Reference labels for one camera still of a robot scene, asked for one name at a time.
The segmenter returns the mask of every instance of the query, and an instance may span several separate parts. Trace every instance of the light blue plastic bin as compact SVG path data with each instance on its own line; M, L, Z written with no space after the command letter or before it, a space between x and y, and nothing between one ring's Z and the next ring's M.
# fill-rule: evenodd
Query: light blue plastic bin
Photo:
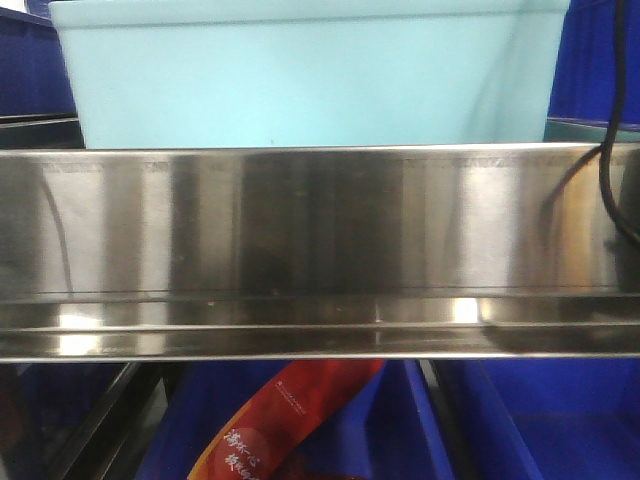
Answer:
M53 3L90 148L542 140L569 0Z

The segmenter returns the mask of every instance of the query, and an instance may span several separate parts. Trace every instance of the stainless steel shelf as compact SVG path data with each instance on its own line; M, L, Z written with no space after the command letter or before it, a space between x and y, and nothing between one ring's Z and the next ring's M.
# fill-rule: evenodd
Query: stainless steel shelf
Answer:
M639 355L588 148L0 152L0 358Z

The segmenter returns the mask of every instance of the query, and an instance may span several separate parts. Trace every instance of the red packaging bag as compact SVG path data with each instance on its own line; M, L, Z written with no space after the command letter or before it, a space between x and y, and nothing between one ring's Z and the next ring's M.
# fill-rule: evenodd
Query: red packaging bag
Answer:
M189 480L268 480L291 451L351 400L382 360L298 360L262 387L200 455Z

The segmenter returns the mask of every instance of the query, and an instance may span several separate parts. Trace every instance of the shelving unit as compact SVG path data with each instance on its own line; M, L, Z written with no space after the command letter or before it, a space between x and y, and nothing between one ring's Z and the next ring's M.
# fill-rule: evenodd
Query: shelving unit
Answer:
M4 151L0 357L637 355L588 148Z

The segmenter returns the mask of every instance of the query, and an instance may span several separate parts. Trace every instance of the blue storage bin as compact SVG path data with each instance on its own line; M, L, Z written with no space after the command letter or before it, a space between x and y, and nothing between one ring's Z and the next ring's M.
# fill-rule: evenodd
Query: blue storage bin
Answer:
M0 8L0 115L73 111L69 79L51 23Z
M640 2L627 2L626 123L640 123ZM615 0L573 0L558 54L549 114L608 120L615 82L613 14Z
M137 480L186 478L231 416L286 365L225 361L190 367ZM424 380L414 361L389 361L360 394L296 450L309 469L367 480L453 480Z
M487 480L640 479L640 360L441 362Z
M90 148L540 141L569 0L51 4Z

